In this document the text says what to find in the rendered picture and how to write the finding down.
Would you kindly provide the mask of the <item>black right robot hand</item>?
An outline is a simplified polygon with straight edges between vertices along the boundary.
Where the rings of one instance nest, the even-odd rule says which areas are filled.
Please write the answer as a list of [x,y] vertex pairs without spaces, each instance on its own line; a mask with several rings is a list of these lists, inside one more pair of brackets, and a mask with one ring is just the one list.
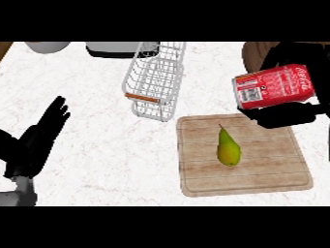
[[304,102],[266,108],[238,107],[267,129],[310,123],[319,114],[330,118],[330,45],[280,42],[269,51],[260,71],[289,64],[307,66],[314,95]]

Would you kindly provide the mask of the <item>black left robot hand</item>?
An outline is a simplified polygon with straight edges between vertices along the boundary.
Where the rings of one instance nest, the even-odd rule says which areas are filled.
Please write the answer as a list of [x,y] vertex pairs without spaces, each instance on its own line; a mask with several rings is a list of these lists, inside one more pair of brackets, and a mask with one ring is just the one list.
[[71,117],[65,101],[62,96],[56,97],[39,122],[27,128],[20,138],[0,129],[0,160],[6,162],[6,178],[33,178],[42,172],[55,139]]

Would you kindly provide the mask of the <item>red soda can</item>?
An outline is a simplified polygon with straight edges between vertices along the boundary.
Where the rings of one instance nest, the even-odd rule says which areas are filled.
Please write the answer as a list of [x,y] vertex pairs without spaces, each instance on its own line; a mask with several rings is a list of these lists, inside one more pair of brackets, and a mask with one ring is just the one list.
[[307,66],[300,64],[241,75],[232,79],[232,84],[241,109],[304,102],[314,95]]

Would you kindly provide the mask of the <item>round brown wooden board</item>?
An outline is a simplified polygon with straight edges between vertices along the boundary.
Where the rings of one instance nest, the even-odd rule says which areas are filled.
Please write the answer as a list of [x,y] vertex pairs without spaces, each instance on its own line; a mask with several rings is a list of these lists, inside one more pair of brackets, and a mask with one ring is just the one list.
[[277,42],[245,42],[242,47],[242,59],[248,73],[254,73],[260,70],[269,51],[277,45]]

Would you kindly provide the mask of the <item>wooden cutting board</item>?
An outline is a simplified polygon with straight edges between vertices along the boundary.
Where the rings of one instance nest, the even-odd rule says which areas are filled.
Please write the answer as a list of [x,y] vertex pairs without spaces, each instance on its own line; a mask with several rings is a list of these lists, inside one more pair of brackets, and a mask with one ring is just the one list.
[[[210,197],[308,190],[308,172],[294,130],[266,129],[242,114],[186,116],[177,120],[182,193]],[[226,131],[242,149],[241,162],[217,160],[219,132]]]

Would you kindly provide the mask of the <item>pale grey bowl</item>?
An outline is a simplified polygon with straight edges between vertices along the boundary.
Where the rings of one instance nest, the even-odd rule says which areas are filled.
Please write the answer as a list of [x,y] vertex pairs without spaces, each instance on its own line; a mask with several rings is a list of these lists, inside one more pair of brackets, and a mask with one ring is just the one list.
[[34,52],[49,54],[61,51],[70,42],[27,42],[25,44]]

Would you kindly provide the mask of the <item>green pear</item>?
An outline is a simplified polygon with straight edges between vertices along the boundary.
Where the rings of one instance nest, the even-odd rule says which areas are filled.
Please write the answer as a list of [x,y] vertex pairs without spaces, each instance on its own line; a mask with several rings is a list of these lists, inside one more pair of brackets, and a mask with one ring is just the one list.
[[219,131],[217,160],[227,167],[235,167],[241,162],[242,150],[224,128]]

